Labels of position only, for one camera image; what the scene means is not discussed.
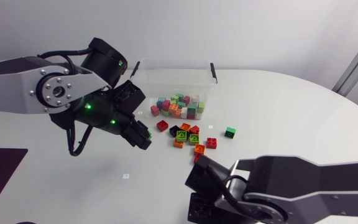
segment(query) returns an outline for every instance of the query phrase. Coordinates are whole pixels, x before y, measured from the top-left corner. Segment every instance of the black cable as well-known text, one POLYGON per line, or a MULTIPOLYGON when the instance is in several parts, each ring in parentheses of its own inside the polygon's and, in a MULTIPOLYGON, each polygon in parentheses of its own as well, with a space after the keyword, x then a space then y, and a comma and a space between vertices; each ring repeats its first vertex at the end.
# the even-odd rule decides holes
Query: black cable
POLYGON ((52 52, 43 53, 42 55, 38 55, 38 57, 45 59, 57 55, 86 55, 91 53, 92 51, 92 48, 87 48, 84 50, 56 50, 52 52))
POLYGON ((222 190, 222 194, 224 195, 224 198, 227 200, 227 202, 236 209, 237 212, 240 214, 253 218, 255 220, 264 220, 268 218, 268 216, 263 215, 263 213, 260 214, 253 214, 245 210, 243 207, 240 206, 239 202, 231 195, 230 191, 226 188, 224 183, 221 181, 217 173, 213 170, 211 166, 208 166, 206 168, 206 172, 211 177, 211 179, 215 182, 215 184, 222 190))
POLYGON ((240 175, 231 175, 230 177, 227 177, 226 179, 223 180, 224 184, 226 184, 231 179, 239 179, 242 180, 245 184, 247 183, 247 180, 241 177, 240 175))
POLYGON ((79 142, 79 146, 77 147, 77 149, 74 150, 74 143, 75 143, 75 127, 71 127, 70 129, 66 130, 67 133, 67 144, 68 144, 68 152, 70 153, 70 155, 72 156, 78 156, 81 154, 82 150, 85 147, 86 141, 88 140, 91 131, 92 131, 93 127, 92 126, 88 126, 84 135, 82 136, 82 140, 79 142))

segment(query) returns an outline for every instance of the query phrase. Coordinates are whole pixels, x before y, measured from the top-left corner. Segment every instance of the orange lego brick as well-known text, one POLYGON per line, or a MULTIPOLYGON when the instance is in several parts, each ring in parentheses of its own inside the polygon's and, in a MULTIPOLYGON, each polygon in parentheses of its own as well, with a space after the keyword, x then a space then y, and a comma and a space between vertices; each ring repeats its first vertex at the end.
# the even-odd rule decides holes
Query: orange lego brick
POLYGON ((196 144, 196 147, 194 148, 194 155, 197 155, 197 153, 204 154, 205 146, 201 144, 196 144))
POLYGON ((177 139, 173 140, 173 147, 183 148, 184 142, 178 142, 177 139))
POLYGON ((191 128, 191 125, 190 125, 190 124, 186 124, 186 123, 183 123, 183 124, 181 124, 181 126, 180 126, 180 129, 183 129, 183 130, 185 130, 185 131, 189 131, 190 128, 191 128))

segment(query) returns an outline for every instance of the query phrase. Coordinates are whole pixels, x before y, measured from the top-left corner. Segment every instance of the green lego brick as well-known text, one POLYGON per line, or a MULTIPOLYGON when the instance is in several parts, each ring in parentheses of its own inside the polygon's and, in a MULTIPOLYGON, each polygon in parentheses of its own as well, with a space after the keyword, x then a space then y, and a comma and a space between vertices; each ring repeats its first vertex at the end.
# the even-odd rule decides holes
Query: green lego brick
POLYGON ((187 142, 187 131, 177 131, 177 142, 187 142))
POLYGON ((236 130, 234 128, 227 127, 226 132, 224 135, 228 138, 234 138, 234 134, 236 133, 236 130))
POLYGON ((176 100, 176 102, 179 101, 179 96, 171 96, 171 100, 176 100))
POLYGON ((178 93, 177 97, 179 97, 179 102, 183 102, 183 97, 185 96, 183 96, 183 94, 178 93))
POLYGON ((178 106, 179 106, 179 108, 184 108, 184 107, 186 107, 186 103, 184 103, 184 102, 178 102, 178 106))
POLYGON ((205 109, 205 103, 199 102, 199 103, 198 103, 197 113, 202 113, 202 112, 204 112, 204 109, 205 109))
POLYGON ((196 114, 197 113, 197 104, 195 103, 190 103, 187 106, 187 113, 188 114, 196 114))
POLYGON ((161 110, 161 113, 165 116, 169 116, 169 112, 168 111, 165 111, 165 110, 161 110))
POLYGON ((190 135, 190 144, 192 146, 195 146, 198 143, 200 143, 200 136, 198 134, 191 134, 190 135))

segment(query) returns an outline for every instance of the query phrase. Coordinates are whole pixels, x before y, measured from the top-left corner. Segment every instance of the table surface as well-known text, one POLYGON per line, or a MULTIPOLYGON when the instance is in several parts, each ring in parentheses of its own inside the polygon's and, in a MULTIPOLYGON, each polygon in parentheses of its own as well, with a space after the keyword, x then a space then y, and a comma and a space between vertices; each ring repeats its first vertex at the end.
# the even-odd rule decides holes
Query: table surface
MULTIPOLYGON (((121 78, 129 78, 131 71, 121 78)), ((230 168, 237 159, 296 155, 317 164, 358 161, 358 106, 319 85, 279 73, 217 70, 200 138, 217 138, 206 155, 230 168), (234 139, 226 127, 237 129, 234 139)), ((146 118, 153 143, 143 151, 94 129, 83 153, 68 154, 64 130, 46 114, 0 112, 0 147, 29 152, 0 195, 0 223, 187 223, 193 147, 172 147, 168 131, 184 120, 146 118)), ((77 139, 86 126, 77 123, 77 139)), ((358 223, 328 217, 319 223, 358 223)))

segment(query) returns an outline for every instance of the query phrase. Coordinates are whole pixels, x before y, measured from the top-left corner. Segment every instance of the red lego brick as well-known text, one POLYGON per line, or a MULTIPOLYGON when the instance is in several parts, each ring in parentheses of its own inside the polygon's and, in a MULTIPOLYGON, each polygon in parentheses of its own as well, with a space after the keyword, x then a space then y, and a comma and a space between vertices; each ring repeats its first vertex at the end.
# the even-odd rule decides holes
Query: red lego brick
POLYGON ((171 101, 165 100, 165 101, 162 103, 162 109, 165 110, 165 111, 168 111, 170 105, 171 105, 171 101))
POLYGON ((216 149, 218 143, 216 142, 216 138, 207 138, 206 139, 206 147, 208 149, 216 149))
POLYGON ((190 134, 200 134, 200 128, 196 126, 193 126, 192 128, 190 128, 190 134))
POLYGON ((187 119, 196 119, 196 115, 195 114, 187 114, 187 119))
POLYGON ((186 106, 189 105, 189 103, 190 103, 190 96, 185 96, 185 97, 183 98, 183 102, 186 103, 186 106))
POLYGON ((196 144, 196 147, 194 148, 194 155, 197 155, 197 153, 204 154, 205 152, 205 146, 201 144, 196 144))
POLYGON ((152 110, 152 114, 154 115, 154 116, 158 116, 159 114, 160 114, 160 110, 159 110, 159 108, 158 107, 156 107, 156 106, 151 106, 150 107, 150 109, 152 110))
POLYGON ((162 121, 157 123, 157 128, 160 131, 165 131, 168 128, 168 123, 165 122, 164 120, 162 120, 162 121))

